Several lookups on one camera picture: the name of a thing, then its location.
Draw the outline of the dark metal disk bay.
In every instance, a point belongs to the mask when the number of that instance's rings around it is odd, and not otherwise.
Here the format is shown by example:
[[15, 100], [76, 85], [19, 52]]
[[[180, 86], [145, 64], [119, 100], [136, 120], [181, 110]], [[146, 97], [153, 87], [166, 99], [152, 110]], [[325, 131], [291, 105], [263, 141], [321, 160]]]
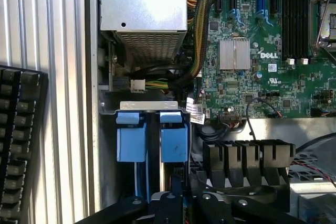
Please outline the dark metal disk bay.
[[[134, 193], [134, 165], [132, 163], [117, 162], [117, 130], [116, 114], [103, 112], [100, 115], [99, 132], [99, 184], [101, 205], [107, 207], [118, 200]], [[186, 183], [188, 166], [190, 163], [179, 166], [168, 163], [165, 165], [166, 188], [170, 191], [170, 178], [177, 176], [182, 181], [182, 187]]]

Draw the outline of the black RAM slot bank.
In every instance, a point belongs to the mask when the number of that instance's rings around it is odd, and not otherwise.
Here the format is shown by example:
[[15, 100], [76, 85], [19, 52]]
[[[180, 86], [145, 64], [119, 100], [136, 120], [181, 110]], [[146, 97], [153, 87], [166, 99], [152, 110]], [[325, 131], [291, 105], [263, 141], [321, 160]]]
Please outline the black RAM slot bank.
[[308, 57], [309, 0], [281, 0], [282, 59]]

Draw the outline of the black plastic fan shroud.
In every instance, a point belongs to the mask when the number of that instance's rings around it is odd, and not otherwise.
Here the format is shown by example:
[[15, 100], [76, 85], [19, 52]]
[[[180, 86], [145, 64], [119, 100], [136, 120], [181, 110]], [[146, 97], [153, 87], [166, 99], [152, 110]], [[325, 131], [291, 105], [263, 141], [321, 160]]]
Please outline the black plastic fan shroud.
[[215, 188], [289, 187], [288, 171], [295, 145], [282, 140], [203, 143], [203, 165]]

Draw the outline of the white barcode label tag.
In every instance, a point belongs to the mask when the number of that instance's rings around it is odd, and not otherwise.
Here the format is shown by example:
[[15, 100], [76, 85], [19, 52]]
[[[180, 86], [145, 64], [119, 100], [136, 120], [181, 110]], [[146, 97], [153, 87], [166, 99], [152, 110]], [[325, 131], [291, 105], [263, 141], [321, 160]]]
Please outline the white barcode label tag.
[[187, 98], [185, 109], [190, 114], [191, 123], [204, 125], [205, 114], [201, 104], [195, 104], [193, 98]]

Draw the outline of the green Dell motherboard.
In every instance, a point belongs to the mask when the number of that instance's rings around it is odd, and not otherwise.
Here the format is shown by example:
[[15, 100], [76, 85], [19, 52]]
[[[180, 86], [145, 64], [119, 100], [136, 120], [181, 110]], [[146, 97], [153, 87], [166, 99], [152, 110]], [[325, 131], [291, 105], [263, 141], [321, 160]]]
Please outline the green Dell motherboard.
[[[259, 12], [256, 0], [236, 0], [233, 10], [229, 0], [223, 0], [221, 13], [215, 0], [198, 82], [208, 119], [336, 118], [336, 61], [326, 53], [314, 57], [310, 43], [307, 58], [283, 60], [281, 14], [281, 0], [276, 14], [270, 13], [270, 0]], [[218, 42], [233, 38], [250, 40], [249, 70], [219, 70]]]

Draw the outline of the silver PC case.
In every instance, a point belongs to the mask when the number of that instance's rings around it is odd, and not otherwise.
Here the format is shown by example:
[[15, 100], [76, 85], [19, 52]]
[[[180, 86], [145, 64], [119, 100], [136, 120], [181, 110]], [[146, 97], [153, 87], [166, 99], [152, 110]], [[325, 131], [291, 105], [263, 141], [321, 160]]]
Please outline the silver PC case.
[[[101, 31], [100, 0], [86, 0], [91, 52], [87, 77], [92, 103], [89, 156], [96, 204], [91, 215], [108, 207], [101, 205], [99, 196], [101, 113], [119, 110], [122, 101], [176, 101], [185, 109], [186, 99], [193, 98], [195, 104], [202, 105], [198, 82], [207, 55], [209, 14], [214, 6], [215, 0], [187, 0], [187, 32], [176, 56], [170, 61], [138, 65], [114, 32]], [[145, 79], [146, 91], [132, 93], [131, 79]], [[203, 165], [204, 142], [276, 139], [295, 145], [296, 154], [287, 169], [289, 187], [275, 188], [277, 199], [272, 206], [308, 224], [336, 224], [336, 118], [246, 117], [225, 122], [206, 116], [204, 125], [191, 123], [190, 164], [182, 187], [182, 224], [197, 224], [189, 175], [197, 174], [212, 186]]]

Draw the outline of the silver chipset heatsink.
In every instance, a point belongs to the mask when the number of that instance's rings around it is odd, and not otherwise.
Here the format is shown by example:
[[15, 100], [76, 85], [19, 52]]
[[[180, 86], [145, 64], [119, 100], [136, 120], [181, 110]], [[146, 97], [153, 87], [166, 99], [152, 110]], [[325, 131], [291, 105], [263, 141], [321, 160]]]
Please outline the silver chipset heatsink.
[[250, 40], [246, 38], [222, 39], [218, 42], [218, 68], [233, 72], [251, 68]]

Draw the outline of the black keyboard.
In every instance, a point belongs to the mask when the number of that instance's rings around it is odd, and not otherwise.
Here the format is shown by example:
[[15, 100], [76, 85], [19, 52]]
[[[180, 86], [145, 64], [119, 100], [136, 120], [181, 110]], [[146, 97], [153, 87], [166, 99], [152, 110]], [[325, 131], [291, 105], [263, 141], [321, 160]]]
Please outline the black keyboard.
[[46, 73], [0, 65], [0, 224], [23, 224], [47, 89]]

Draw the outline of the silver power supply box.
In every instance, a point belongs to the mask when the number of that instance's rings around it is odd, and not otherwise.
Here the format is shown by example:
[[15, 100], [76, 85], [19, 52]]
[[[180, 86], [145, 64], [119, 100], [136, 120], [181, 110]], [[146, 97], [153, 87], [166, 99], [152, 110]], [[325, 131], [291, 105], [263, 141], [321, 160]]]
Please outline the silver power supply box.
[[187, 0], [100, 0], [100, 29], [114, 32], [138, 65], [170, 61], [187, 32]]

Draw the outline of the CPU socket with metal frame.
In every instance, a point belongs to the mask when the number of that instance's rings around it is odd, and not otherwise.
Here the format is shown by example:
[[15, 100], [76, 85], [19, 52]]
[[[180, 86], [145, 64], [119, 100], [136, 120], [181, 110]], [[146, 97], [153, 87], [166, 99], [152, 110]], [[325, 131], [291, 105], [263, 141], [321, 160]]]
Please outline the CPU socket with metal frame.
[[336, 61], [336, 0], [310, 0], [309, 43], [314, 57], [326, 53]]

